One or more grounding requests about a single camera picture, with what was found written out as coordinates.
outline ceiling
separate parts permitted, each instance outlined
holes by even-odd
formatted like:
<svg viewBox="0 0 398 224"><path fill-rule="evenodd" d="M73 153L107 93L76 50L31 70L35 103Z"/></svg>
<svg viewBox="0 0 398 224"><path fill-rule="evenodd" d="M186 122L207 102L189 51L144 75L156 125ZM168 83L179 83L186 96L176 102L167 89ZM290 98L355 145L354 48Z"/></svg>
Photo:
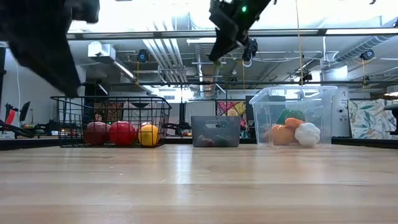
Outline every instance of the ceiling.
<svg viewBox="0 0 398 224"><path fill-rule="evenodd" d="M172 1L172 6L178 6L183 4L184 6L193 7L193 2L197 1L183 1L185 3L178 3L178 0ZM149 4L152 9L157 9L159 13L159 5L157 2L160 1L140 1L134 0L136 4ZM103 19L105 14L108 13L109 8L125 9L130 6L132 9L133 2L114 2L107 1L104 3L107 6L101 5L100 22L95 25L86 25L77 23L72 25L70 33L77 32L125 32L125 31L148 31L148 30L159 30L159 21L151 20L150 16L145 19L139 20L145 21L146 24L136 25L138 20L131 20L134 22L127 22L127 15L123 12L113 14L112 19ZM297 21L295 19L295 4L294 0L279 1L277 5L270 5L262 14L261 20L256 23L253 29L275 29L275 28L297 28ZM380 11L381 6L388 4L398 4L395 1L383 1L377 0L374 6L370 6L369 3L364 0L324 0L324 4L320 5L321 1L313 0L298 0L299 2L299 17L300 28L331 28L331 27L386 27L390 26L393 21L396 20L396 16L392 16L392 12ZM192 29L212 29L211 23L206 20L200 19L202 9L206 9L204 6L200 6L197 11L192 10L188 7L187 13L182 16L172 16L160 21L164 23L167 28L167 24L170 29L173 30L192 30ZM326 37L325 38L325 49L326 52L334 54L335 52L343 52L350 48L353 48L356 44L369 39L366 36L346 36L346 37ZM235 77L238 81L243 80L243 73L245 74L244 79L246 81L289 81L290 78L295 78L294 71L300 67L300 60L298 58L299 45L301 46L302 52L304 52L303 64L309 62L310 58L323 58L323 37L261 37L257 38L259 45L258 53L256 55L257 60L267 60L267 62L252 61L250 67L245 67L243 72L243 66L241 65L241 53L243 49L235 50L230 54L225 55L221 60L225 63L221 69L220 75L222 76L218 80L229 80L232 76L233 70L236 71ZM205 61L206 54L210 53L212 44L188 44L187 39L176 40L180 56L182 58L183 65L191 67L196 74L191 74L188 80L199 81L197 65L193 65L193 62ZM94 60L87 57L88 44L90 40L74 40L70 41L70 47L75 59L76 64L85 67L88 71L88 79L102 79L103 82L111 85L120 83L120 71L116 68L96 63ZM154 57L150 57L147 63L140 63L137 67L136 55L140 49L148 49L146 44L142 40L102 40L103 44L111 44L117 51L117 58L122 61L125 66L133 72L139 71L153 71L153 73L139 73L139 79L142 82L159 82L160 78L155 71L158 70L158 62ZM376 58L366 62L364 66L361 64L359 58L348 60L344 63L348 65L348 76L347 80L361 80L363 76L369 75L372 80L395 80L398 79L398 69L395 68L398 60L398 52L396 46L398 44L398 38L394 37L387 42L378 45L373 48ZM320 67L314 67L314 70L320 70ZM201 72L203 76L214 75L214 65L203 65L201 66ZM257 85L246 85L245 88L262 88L265 86ZM352 88L358 88L361 86L353 85ZM372 85L372 88L379 89L380 85ZM234 86L234 88L243 88L243 86ZM123 87L123 91L130 91L127 86Z"/></svg>

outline air duct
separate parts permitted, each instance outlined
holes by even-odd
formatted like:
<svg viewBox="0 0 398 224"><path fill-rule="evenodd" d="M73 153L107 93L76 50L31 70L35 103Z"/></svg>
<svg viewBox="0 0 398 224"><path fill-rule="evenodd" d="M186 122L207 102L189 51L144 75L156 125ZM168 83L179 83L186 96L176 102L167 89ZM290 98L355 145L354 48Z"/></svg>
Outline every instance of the air duct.
<svg viewBox="0 0 398 224"><path fill-rule="evenodd" d="M123 76L125 76L132 83L136 82L136 76L130 72L121 62L116 59L116 51L110 44L101 44L100 42L92 42L88 45L88 57L96 62L114 65L118 68ZM154 89L147 85L140 85L140 87L149 94L154 93Z"/></svg>
<svg viewBox="0 0 398 224"><path fill-rule="evenodd" d="M374 36L364 42L352 47L350 50L347 50L342 53L337 53L334 57L335 62L344 62L349 59L355 58L360 56L362 53L371 50L374 47L384 43L385 41L390 40L391 38L395 37L394 35L391 36Z"/></svg>

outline translucent storage box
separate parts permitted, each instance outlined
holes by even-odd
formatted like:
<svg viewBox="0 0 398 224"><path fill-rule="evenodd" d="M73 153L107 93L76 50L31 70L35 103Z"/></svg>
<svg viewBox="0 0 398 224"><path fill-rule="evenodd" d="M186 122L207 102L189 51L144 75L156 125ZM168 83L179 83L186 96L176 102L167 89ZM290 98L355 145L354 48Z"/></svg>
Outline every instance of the translucent storage box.
<svg viewBox="0 0 398 224"><path fill-rule="evenodd" d="M239 146L240 116L192 116L191 121L193 146Z"/></svg>
<svg viewBox="0 0 398 224"><path fill-rule="evenodd" d="M337 86L275 86L251 100L258 144L331 144L331 102Z"/></svg>

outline table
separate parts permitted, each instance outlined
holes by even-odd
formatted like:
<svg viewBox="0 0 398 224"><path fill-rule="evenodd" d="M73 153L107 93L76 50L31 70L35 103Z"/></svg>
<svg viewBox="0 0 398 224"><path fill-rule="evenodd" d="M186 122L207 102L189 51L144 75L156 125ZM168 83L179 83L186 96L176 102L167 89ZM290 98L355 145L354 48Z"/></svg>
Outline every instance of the table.
<svg viewBox="0 0 398 224"><path fill-rule="evenodd" d="M1 223L398 223L398 151L0 151Z"/></svg>

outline plastic container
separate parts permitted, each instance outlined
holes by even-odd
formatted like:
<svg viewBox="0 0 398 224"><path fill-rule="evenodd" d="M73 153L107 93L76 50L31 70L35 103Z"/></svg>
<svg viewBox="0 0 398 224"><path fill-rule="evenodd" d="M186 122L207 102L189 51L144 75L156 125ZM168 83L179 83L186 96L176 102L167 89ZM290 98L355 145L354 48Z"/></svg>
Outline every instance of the plastic container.
<svg viewBox="0 0 398 224"><path fill-rule="evenodd" d="M331 102L336 91L337 86L275 86L261 90L249 102L253 107L257 143L312 147L311 142L317 141L315 135L319 134L315 146L330 145ZM308 129L309 125L301 126L300 120L314 124L319 131Z"/></svg>
<svg viewBox="0 0 398 224"><path fill-rule="evenodd" d="M238 147L240 116L192 116L192 142L195 147Z"/></svg>

